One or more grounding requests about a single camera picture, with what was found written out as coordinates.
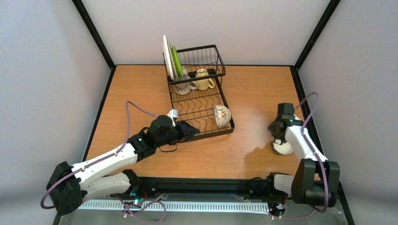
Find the white bowl with dark base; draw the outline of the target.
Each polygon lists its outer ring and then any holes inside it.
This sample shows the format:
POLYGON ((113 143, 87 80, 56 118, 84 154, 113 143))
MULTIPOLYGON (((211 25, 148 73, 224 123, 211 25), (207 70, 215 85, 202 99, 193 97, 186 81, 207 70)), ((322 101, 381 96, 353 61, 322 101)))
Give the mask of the white bowl with dark base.
MULTIPOLYGON (((294 114, 294 116, 295 116, 296 119, 301 120, 301 118, 298 117, 296 114, 294 114)), ((288 143, 288 141, 286 143, 280 143, 279 140, 275 140, 273 137, 272 137, 272 148, 277 153, 279 153, 281 155, 291 155, 293 153, 293 148, 288 143)))

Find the black wire dish rack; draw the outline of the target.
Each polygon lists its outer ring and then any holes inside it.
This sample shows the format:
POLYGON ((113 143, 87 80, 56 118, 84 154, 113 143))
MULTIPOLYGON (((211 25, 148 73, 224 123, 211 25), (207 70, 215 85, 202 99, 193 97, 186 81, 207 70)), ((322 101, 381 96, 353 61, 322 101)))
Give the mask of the black wire dish rack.
POLYGON ((222 78, 226 74, 225 65, 216 45, 205 45, 177 50, 181 66, 187 71, 189 81, 196 81, 196 72, 206 69, 215 82, 214 88, 191 90, 185 95, 178 95, 174 86, 180 84, 176 77, 167 75, 168 89, 172 107, 178 111, 178 120, 184 120, 200 132, 185 141, 231 134, 235 124, 233 120, 219 128, 216 124, 214 107, 228 106, 222 90, 222 78))

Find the tall seashell mug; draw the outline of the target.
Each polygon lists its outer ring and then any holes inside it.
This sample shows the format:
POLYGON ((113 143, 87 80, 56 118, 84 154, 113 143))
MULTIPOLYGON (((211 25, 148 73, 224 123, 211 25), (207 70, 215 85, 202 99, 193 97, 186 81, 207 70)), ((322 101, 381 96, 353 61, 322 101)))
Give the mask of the tall seashell mug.
POLYGON ((188 71, 186 68, 182 67, 182 71, 183 71, 184 77, 179 77, 179 78, 180 78, 180 80, 183 81, 183 83, 173 85, 174 92, 177 95, 186 95, 191 90, 197 90, 199 87, 197 81, 190 80, 191 77, 188 75, 188 71))

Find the yellow handled white mug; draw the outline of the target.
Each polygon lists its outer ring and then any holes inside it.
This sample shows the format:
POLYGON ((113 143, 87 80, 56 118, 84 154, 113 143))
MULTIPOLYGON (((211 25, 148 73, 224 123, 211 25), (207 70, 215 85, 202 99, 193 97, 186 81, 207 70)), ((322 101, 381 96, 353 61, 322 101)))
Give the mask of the yellow handled white mug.
POLYGON ((200 80, 197 80, 199 90, 206 90, 215 87, 213 79, 208 78, 208 76, 209 72, 204 68, 201 68, 196 72, 195 77, 201 78, 200 80))

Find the green plate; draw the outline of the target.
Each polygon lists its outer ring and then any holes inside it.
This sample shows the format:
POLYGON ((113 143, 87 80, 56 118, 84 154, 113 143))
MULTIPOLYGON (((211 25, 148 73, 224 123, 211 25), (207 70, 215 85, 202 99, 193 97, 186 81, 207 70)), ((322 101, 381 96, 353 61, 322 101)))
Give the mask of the green plate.
POLYGON ((176 47, 174 45, 171 48, 171 52, 172 52, 172 58, 173 58, 173 61, 174 61, 176 72, 177 72, 179 77, 182 77, 184 74, 183 74, 181 63, 180 63, 180 58, 178 56, 176 47))

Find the blue striped white plate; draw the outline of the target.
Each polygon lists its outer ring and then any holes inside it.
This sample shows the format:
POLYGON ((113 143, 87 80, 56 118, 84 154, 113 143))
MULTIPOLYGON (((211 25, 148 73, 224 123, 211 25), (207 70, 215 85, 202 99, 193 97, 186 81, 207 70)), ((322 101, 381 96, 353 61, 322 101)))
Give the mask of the blue striped white plate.
POLYGON ((168 50, 168 43, 167 43, 166 35, 163 35, 162 47, 163 47, 163 55, 164 55, 167 73, 168 73, 170 79, 172 81, 174 81, 174 73, 173 73, 173 69, 172 69, 172 65, 171 65, 171 59, 170 59, 170 54, 169 54, 169 50, 168 50))

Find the woven bamboo tray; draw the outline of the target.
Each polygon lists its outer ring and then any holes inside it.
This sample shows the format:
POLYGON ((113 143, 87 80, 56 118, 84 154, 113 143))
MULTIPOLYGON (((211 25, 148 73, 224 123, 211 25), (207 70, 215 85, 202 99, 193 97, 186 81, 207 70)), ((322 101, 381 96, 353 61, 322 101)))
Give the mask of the woven bamboo tray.
POLYGON ((174 61, 173 55, 172 55, 171 44, 168 39, 167 39, 167 44, 168 44, 168 51, 169 51, 169 55, 170 55, 171 66, 172 66, 172 70, 173 70, 173 74, 174 74, 174 81, 176 81, 178 79, 178 73, 177 73, 177 70, 175 67, 175 61, 174 61))

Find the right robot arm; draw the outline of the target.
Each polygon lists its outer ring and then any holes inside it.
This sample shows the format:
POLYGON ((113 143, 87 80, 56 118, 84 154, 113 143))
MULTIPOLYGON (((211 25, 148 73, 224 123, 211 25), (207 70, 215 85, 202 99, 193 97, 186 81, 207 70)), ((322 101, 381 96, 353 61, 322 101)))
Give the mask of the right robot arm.
POLYGON ((295 175, 272 172, 266 178, 271 190, 284 192, 297 204, 333 207, 337 201, 340 167, 328 160, 310 138, 292 103, 277 106, 268 126, 272 147, 281 155, 295 154, 300 161, 295 175))

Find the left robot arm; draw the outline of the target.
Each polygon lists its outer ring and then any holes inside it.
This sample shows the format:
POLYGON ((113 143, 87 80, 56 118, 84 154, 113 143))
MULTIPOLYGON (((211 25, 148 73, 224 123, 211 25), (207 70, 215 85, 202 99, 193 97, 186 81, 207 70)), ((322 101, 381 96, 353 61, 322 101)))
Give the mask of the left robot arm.
POLYGON ((138 186, 138 177, 132 170, 113 176, 109 173, 153 155, 161 146, 175 145, 199 133, 199 129, 184 120, 160 115, 149 127, 109 152, 73 165, 66 161, 59 163, 47 183, 45 196, 51 198, 51 207, 57 214, 64 216, 101 195, 133 190, 138 186))

